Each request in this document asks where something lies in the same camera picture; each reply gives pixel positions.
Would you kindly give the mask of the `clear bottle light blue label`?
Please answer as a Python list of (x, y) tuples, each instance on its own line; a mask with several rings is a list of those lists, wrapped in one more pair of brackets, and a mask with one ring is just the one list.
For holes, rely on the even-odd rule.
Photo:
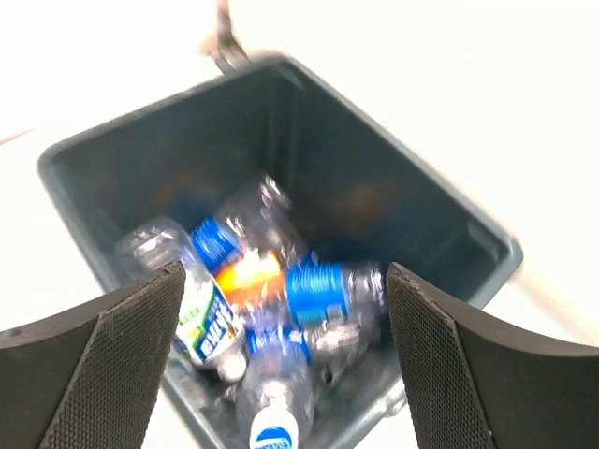
[(285, 303), (297, 326), (356, 323), (365, 340), (378, 340), (387, 311), (385, 275), (371, 262), (295, 267), (285, 275)]

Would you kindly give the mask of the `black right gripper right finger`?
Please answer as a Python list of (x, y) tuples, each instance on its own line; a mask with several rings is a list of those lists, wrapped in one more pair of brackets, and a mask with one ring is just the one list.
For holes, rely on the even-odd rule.
[(597, 447), (597, 347), (511, 325), (397, 263), (387, 298), (418, 447)]

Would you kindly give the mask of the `clear unlabelled bottle white cap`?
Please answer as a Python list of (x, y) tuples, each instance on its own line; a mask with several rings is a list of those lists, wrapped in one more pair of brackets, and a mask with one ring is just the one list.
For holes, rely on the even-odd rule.
[(247, 332), (249, 363), (235, 399), (240, 433), (250, 448), (298, 448), (314, 424), (308, 351), (297, 330)]

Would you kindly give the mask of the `clear bottle dark blue label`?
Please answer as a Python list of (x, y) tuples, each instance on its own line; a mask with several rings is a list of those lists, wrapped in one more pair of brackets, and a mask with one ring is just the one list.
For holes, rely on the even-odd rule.
[(216, 275), (244, 253), (273, 251), (285, 268), (308, 252), (291, 223), (292, 202), (268, 174), (246, 182), (191, 232), (191, 241), (208, 271)]

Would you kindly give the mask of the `clear bottle green white label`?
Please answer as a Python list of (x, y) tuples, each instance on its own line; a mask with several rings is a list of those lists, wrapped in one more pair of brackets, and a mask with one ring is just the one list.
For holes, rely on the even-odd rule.
[(173, 219), (154, 218), (122, 237), (115, 252), (136, 279), (179, 261), (184, 291), (173, 345), (197, 369), (213, 369), (225, 382), (242, 379), (247, 369), (245, 327), (197, 254), (186, 230)]

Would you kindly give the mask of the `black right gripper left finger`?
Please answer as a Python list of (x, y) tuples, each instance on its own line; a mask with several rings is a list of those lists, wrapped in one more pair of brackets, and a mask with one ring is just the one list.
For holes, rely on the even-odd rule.
[(2, 447), (141, 447), (184, 281), (182, 264), (171, 262), (126, 287), (2, 332)]

